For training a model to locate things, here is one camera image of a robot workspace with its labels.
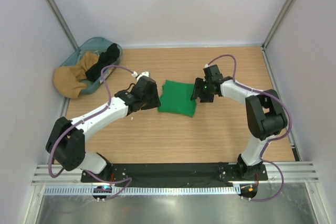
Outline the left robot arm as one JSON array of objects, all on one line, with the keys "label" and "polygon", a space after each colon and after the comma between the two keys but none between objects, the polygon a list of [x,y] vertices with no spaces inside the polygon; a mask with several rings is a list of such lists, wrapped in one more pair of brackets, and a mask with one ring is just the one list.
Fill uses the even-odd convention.
[{"label": "left robot arm", "polygon": [[111,177],[110,163],[98,153],[88,153],[86,141],[116,120],[139,110],[158,108],[157,90],[149,72],[142,72],[130,91],[117,92],[105,104],[77,118],[59,118],[46,144],[49,157],[66,171],[88,170],[98,181],[106,182]]}]

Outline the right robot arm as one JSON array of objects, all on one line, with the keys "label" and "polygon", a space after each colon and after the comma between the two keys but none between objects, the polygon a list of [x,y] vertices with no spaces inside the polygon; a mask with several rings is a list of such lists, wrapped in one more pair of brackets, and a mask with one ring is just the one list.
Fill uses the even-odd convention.
[{"label": "right robot arm", "polygon": [[251,137],[238,156],[236,172],[243,180],[254,178],[262,165],[261,155],[270,140],[287,127],[288,120],[275,90],[257,90],[233,77],[224,77],[217,65],[205,65],[205,76],[196,78],[191,100],[212,103],[214,97],[230,98],[246,108]]}]

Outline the black tank top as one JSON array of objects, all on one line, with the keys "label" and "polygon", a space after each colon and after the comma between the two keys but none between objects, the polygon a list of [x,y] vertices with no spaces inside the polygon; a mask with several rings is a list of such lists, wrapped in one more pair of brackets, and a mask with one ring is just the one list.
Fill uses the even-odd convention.
[{"label": "black tank top", "polygon": [[88,81],[95,82],[101,75],[101,70],[116,62],[120,57],[120,49],[116,43],[112,43],[106,51],[99,55],[98,62],[86,71]]}]

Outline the green tank top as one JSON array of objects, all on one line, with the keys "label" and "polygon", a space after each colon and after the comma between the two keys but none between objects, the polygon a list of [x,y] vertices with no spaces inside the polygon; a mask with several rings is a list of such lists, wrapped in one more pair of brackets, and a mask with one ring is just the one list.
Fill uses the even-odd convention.
[{"label": "green tank top", "polygon": [[193,117],[196,101],[191,100],[194,85],[191,83],[166,80],[162,85],[159,112],[181,114]]}]

